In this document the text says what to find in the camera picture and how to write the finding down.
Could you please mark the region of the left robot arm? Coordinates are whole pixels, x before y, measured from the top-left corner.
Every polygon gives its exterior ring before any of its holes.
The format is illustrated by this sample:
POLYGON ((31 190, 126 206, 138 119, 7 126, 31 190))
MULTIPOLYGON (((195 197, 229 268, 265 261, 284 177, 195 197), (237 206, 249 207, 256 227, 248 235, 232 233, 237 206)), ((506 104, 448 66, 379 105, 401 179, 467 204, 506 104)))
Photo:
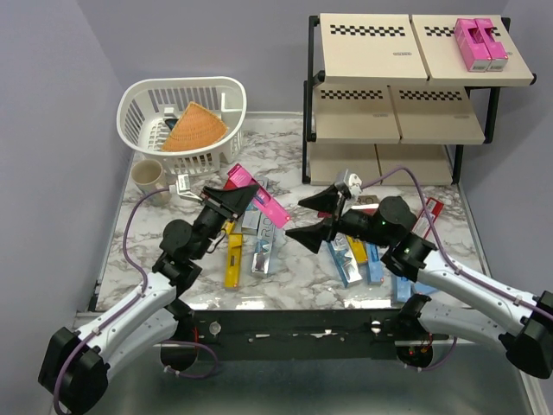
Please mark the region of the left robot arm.
POLYGON ((58 414, 85 414, 103 397, 118 369, 158 342, 185 340, 191 309, 181 301, 200 275, 196 264, 216 246, 225 222, 238 219, 258 185, 184 194, 202 209, 192 223, 172 220, 162 232, 161 255, 141 283, 103 315, 50 338, 38 375, 58 414))

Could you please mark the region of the pink toothpaste box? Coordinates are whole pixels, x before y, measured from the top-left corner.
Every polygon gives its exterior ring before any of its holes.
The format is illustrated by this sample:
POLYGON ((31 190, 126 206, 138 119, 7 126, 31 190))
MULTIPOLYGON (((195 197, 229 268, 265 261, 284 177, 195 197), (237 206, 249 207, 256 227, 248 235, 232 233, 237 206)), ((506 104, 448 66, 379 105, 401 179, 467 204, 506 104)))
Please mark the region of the pink toothpaste box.
POLYGON ((477 30, 475 40, 483 45, 488 52, 490 63, 487 72, 502 72, 508 63, 509 56, 501 41, 497 41, 493 34, 493 22, 489 18, 476 18, 477 30))
POLYGON ((486 45, 476 40, 479 28, 472 19, 458 18, 454 26, 461 58, 468 72, 484 73, 489 68, 492 58, 486 45))

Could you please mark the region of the pink toothpaste box horizontal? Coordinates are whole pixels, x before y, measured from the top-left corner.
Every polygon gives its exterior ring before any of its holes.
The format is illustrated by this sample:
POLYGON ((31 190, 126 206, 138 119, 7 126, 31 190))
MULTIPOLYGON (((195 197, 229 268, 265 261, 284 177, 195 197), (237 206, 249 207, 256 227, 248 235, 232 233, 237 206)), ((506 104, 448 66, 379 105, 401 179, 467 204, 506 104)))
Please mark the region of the pink toothpaste box horizontal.
POLYGON ((258 184, 257 195, 262 197, 259 210, 268 216, 274 225, 282 229, 290 220, 289 213, 284 207, 261 185, 251 173, 249 173, 239 163, 235 164, 227 173, 228 180, 236 188, 242 188, 251 184, 258 184))

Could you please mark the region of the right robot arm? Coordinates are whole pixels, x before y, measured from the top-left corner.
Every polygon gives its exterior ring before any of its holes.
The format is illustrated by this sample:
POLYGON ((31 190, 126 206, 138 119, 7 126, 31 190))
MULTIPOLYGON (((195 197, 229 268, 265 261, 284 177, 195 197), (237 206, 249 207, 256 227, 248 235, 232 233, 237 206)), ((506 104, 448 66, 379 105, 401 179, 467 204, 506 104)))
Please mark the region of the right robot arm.
POLYGON ((319 223, 287 230, 313 253, 344 234, 385 248, 381 261, 398 277, 431 285, 466 306, 454 309, 417 295, 397 318, 410 339, 424 332, 451 335, 504 351, 517 369, 539 379, 552 375, 552 294, 535 295, 465 267, 435 241, 415 233, 416 216, 400 196, 387 196, 374 214, 353 208, 359 188, 332 185, 300 200, 299 206, 326 213, 319 223))

